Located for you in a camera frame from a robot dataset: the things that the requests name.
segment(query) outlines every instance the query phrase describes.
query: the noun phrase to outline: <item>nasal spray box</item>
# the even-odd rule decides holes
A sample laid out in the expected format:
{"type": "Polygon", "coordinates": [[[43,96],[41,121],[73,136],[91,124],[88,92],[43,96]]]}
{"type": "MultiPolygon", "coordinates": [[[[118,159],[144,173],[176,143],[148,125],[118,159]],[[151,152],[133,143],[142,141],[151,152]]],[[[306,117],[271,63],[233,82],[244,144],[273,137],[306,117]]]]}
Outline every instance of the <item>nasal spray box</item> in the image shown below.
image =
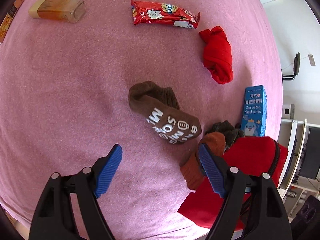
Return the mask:
{"type": "Polygon", "coordinates": [[[267,95],[262,85],[245,89],[241,130],[245,136],[264,136],[267,121],[267,95]]]}

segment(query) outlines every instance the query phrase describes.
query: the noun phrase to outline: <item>cartoon dolphin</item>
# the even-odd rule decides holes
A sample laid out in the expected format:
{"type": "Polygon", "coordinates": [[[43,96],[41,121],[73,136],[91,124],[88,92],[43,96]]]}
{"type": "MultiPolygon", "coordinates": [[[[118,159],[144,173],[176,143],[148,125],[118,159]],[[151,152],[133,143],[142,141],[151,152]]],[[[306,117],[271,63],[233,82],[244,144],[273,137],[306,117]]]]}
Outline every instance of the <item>cartoon dolphin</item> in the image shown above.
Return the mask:
{"type": "Polygon", "coordinates": [[[246,136],[258,136],[256,128],[257,125],[254,123],[254,120],[250,119],[244,127],[244,134],[246,136]]]}

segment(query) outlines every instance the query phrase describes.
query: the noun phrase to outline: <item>blue gripper pad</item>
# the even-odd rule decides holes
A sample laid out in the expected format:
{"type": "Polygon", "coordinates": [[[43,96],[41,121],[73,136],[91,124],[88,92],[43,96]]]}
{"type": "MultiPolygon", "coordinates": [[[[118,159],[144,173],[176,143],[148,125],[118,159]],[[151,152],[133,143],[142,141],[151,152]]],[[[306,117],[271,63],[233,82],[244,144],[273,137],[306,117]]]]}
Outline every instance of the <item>blue gripper pad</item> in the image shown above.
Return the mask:
{"type": "Polygon", "coordinates": [[[107,163],[101,169],[101,172],[96,179],[96,188],[94,191],[96,198],[99,198],[102,194],[107,192],[121,160],[122,148],[120,145],[115,145],[109,152],[107,163]]]}
{"type": "Polygon", "coordinates": [[[205,173],[210,181],[211,187],[215,193],[218,193],[220,197],[225,198],[227,191],[224,188],[224,178],[216,163],[213,161],[210,153],[204,144],[199,146],[199,159],[204,168],[205,173]]]}

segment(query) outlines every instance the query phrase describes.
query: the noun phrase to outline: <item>box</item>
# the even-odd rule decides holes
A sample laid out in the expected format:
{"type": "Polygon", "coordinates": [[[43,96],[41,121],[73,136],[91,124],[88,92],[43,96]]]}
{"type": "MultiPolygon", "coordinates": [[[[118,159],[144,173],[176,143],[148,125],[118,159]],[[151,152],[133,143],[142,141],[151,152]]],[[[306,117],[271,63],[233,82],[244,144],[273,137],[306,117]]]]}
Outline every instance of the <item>box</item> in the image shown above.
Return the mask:
{"type": "Polygon", "coordinates": [[[241,130],[246,136],[264,136],[267,121],[267,95],[262,85],[245,89],[241,130]]]}
{"type": "Polygon", "coordinates": [[[16,0],[14,4],[11,6],[8,13],[5,15],[4,20],[2,24],[0,25],[0,44],[2,44],[5,35],[7,34],[7,31],[9,29],[9,26],[12,22],[12,19],[16,15],[18,9],[20,8],[21,4],[23,3],[23,0],[16,0]]]}
{"type": "Polygon", "coordinates": [[[294,104],[282,105],[282,119],[294,119],[294,104]]]}

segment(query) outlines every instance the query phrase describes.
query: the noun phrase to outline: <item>pink bed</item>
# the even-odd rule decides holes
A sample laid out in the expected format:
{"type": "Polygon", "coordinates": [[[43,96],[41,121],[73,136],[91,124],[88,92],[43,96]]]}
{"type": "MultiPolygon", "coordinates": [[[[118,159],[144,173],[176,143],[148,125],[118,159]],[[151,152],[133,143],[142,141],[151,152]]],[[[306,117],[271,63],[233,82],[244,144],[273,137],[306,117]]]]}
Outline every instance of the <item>pink bed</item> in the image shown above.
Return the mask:
{"type": "Polygon", "coordinates": [[[195,239],[176,211],[190,192],[179,163],[201,136],[170,145],[128,105],[128,90],[151,80],[171,86],[180,108],[201,122],[239,122],[244,89],[263,84],[266,136],[277,139],[282,110],[279,56],[259,0],[150,0],[201,11],[197,30],[134,26],[130,0],[84,0],[76,24],[31,19],[25,0],[0,45],[0,202],[30,226],[53,172],[78,172],[115,143],[123,161],[99,199],[115,238],[195,239]],[[202,65],[198,32],[220,25],[232,46],[234,80],[219,85],[202,65]]]}

